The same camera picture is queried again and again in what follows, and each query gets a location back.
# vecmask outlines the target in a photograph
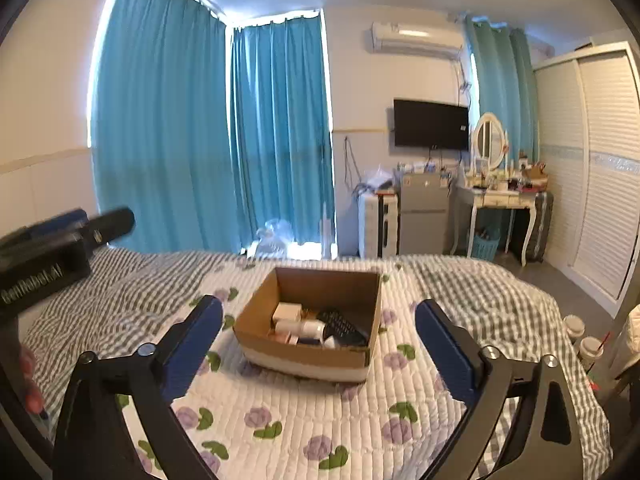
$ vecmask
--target brown cardboard box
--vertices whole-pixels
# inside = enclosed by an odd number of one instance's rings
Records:
[[[236,319],[234,332],[251,362],[297,376],[363,382],[380,325],[380,275],[345,270],[273,269]],[[366,347],[327,349],[289,345],[267,338],[278,303],[301,303],[311,313],[336,308],[362,333]]]

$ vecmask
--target sliding wardrobe door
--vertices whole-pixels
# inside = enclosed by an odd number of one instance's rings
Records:
[[[585,57],[578,65],[590,156],[574,270],[616,300],[632,260],[640,219],[638,92],[624,51]]]
[[[540,159],[554,195],[545,260],[556,267],[575,259],[584,213],[586,114],[576,60],[536,70]]]

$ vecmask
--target white dressing table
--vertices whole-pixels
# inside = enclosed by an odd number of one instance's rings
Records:
[[[529,209],[529,227],[527,235],[522,245],[521,263],[524,267],[527,265],[527,247],[533,232],[533,226],[536,222],[536,194],[529,192],[517,191],[494,191],[475,189],[473,187],[458,187],[456,189],[456,203],[454,206],[454,242],[450,254],[455,254],[458,248],[458,239],[460,237],[460,208],[463,204],[470,205],[471,208],[471,224],[469,225],[469,238],[466,247],[466,257],[471,257],[471,249],[474,244],[474,234],[476,232],[476,214],[478,209],[489,207],[494,209],[511,209],[511,217],[509,218],[509,232],[507,234],[507,244],[504,252],[509,250],[511,241],[511,231],[513,230],[513,217],[516,209]]]

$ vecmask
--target finger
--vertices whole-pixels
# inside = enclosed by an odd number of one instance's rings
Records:
[[[20,370],[22,370],[24,376],[31,379],[35,369],[36,357],[33,352],[25,346],[20,347]]]
[[[26,380],[26,384],[27,393],[26,398],[24,399],[24,405],[26,406],[28,412],[37,415],[44,409],[44,400],[42,399],[42,394],[40,393],[39,387],[36,386],[36,383],[31,381],[30,379]]]

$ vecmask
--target laundry basket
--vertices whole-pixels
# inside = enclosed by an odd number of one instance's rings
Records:
[[[474,245],[471,249],[471,256],[479,260],[492,262],[495,258],[495,251],[500,243],[500,231],[498,229],[487,229],[488,238],[474,235]]]

